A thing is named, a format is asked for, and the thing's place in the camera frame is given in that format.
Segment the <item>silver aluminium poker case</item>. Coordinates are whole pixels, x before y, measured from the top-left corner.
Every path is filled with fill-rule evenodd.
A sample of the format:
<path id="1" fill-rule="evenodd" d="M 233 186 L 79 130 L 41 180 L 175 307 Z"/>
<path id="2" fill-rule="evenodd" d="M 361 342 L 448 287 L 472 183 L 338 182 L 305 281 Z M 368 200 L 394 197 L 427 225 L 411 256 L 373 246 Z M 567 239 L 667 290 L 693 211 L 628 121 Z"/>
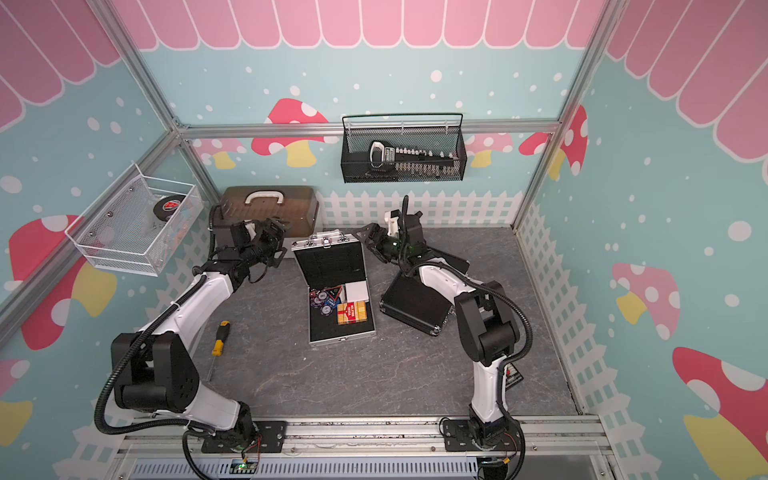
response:
<path id="1" fill-rule="evenodd" d="M 316 233 L 293 243 L 292 252 L 309 290 L 367 281 L 365 255 L 360 240 L 340 230 Z M 351 325 L 312 324 L 309 318 L 309 344 L 319 346 L 358 339 L 375 334 L 371 297 L 366 322 Z"/>

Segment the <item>black poker case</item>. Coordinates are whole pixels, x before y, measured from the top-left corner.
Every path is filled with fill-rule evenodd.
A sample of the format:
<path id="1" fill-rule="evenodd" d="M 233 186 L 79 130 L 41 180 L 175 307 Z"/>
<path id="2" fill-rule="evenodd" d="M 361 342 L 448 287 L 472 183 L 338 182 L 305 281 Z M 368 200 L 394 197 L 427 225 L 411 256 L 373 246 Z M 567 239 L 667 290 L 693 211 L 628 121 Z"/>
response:
<path id="1" fill-rule="evenodd" d="M 422 333 L 438 336 L 444 329 L 454 298 L 470 287 L 461 279 L 469 263 L 438 253 L 440 267 L 418 267 L 412 276 L 398 272 L 379 303 L 380 311 Z"/>

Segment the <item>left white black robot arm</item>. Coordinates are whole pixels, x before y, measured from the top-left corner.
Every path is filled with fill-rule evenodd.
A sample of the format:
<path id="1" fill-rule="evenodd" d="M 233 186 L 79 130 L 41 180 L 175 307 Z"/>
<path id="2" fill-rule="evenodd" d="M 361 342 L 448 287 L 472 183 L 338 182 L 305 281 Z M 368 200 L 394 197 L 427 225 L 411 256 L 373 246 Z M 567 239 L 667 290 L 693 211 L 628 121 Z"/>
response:
<path id="1" fill-rule="evenodd" d="M 280 219 L 231 225 L 230 246 L 211 243 L 193 282 L 157 318 L 111 344 L 112 372 L 94 410 L 106 435 L 161 426 L 184 426 L 244 448 L 257 430 L 249 407 L 203 384 L 189 352 L 212 313 L 246 281 L 252 267 L 276 267 L 286 254 L 287 226 Z"/>

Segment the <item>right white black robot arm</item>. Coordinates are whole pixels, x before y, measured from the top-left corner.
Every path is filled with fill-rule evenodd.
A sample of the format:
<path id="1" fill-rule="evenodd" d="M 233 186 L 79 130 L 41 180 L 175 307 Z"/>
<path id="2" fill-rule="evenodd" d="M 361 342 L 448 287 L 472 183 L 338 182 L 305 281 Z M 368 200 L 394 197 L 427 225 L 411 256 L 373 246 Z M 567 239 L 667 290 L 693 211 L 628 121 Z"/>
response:
<path id="1" fill-rule="evenodd" d="M 482 282 L 453 266 L 446 253 L 429 246 L 421 214 L 407 207 L 393 210 L 383 226 L 370 223 L 355 237 L 385 264 L 416 278 L 449 301 L 455 310 L 461 345 L 473 362 L 474 390 L 469 426 L 477 443 L 512 432 L 514 419 L 506 403 L 507 366 L 532 348 L 532 326 L 522 309 L 497 281 Z"/>

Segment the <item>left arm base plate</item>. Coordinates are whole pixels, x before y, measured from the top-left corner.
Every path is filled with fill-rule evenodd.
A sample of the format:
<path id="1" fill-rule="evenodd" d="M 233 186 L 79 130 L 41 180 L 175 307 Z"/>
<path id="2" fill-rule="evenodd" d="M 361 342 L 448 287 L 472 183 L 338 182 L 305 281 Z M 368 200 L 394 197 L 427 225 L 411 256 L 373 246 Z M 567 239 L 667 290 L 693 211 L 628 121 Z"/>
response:
<path id="1" fill-rule="evenodd" d="M 233 429 L 218 432 L 203 440 L 201 451 L 214 453 L 280 453 L 286 439 L 288 423 L 277 420 L 256 420 L 243 431 Z"/>

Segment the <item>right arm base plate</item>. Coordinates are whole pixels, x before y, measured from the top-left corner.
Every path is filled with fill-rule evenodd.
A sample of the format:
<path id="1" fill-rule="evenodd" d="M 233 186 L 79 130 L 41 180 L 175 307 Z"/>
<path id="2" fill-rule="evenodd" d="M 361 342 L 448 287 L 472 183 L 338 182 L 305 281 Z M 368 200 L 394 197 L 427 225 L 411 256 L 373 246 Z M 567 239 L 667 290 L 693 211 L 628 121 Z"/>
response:
<path id="1" fill-rule="evenodd" d="M 448 452 L 513 453 L 521 450 L 524 441 L 519 424 L 505 418 L 482 423 L 475 418 L 443 417 L 438 423 L 438 431 Z"/>

